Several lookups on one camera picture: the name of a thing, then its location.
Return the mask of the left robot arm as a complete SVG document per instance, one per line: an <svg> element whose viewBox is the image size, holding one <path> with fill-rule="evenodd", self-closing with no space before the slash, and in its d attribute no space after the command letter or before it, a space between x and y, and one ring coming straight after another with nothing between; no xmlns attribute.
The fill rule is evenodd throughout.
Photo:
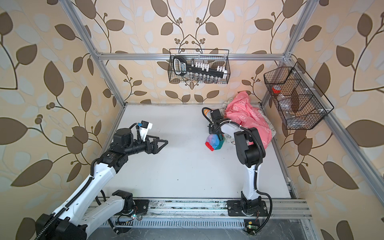
<svg viewBox="0 0 384 240"><path fill-rule="evenodd" d="M104 222L116 214L135 211L132 193L117 190L92 211L88 208L105 185L121 170L129 156L158 154L169 142L149 136L149 126L134 124L115 132L107 151L91 163L90 174L74 193L52 214L42 214L36 221L37 240L86 240Z"/></svg>

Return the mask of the rainbow striped cloth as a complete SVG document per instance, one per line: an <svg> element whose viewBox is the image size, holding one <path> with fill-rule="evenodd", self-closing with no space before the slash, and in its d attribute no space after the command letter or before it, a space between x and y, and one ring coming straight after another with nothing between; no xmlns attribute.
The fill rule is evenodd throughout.
<svg viewBox="0 0 384 240"><path fill-rule="evenodd" d="M210 112L212 112L212 111L213 110L208 108L208 107L202 108L202 114L205 117L205 119L208 120L209 124L212 123L211 122L212 119L210 117ZM225 140L224 134L222 134L222 135L209 134L209 136L207 137L207 140L205 142L205 145L211 151L219 150L223 146L224 140Z"/></svg>

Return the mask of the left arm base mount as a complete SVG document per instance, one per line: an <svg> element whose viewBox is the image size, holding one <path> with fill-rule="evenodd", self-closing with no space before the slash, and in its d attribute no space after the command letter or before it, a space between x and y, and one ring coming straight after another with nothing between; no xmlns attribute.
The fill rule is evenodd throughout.
<svg viewBox="0 0 384 240"><path fill-rule="evenodd" d="M133 215L146 215L149 210L149 202L147 199L124 200L123 209L116 215L128 217L132 217Z"/></svg>

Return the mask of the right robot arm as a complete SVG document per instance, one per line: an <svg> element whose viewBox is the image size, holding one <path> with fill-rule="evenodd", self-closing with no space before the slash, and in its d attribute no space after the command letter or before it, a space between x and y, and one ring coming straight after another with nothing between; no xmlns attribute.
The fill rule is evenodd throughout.
<svg viewBox="0 0 384 240"><path fill-rule="evenodd" d="M236 155L242 165L246 167L246 175L239 201L228 203L229 216L268 216L266 202L262 197L271 200L270 195L259 190L258 176L261 172L266 150L259 131L256 128L246 128L226 119L220 110L204 107L202 114L208 120L209 137L206 146L211 150L218 150L224 143L225 135L233 138Z"/></svg>

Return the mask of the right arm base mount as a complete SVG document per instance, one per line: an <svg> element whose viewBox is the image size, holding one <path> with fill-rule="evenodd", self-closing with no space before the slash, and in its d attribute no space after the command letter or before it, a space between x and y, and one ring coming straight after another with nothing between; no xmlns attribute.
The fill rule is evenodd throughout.
<svg viewBox="0 0 384 240"><path fill-rule="evenodd" d="M227 201L227 209L230 217L267 217L269 214L266 202L262 199L230 200Z"/></svg>

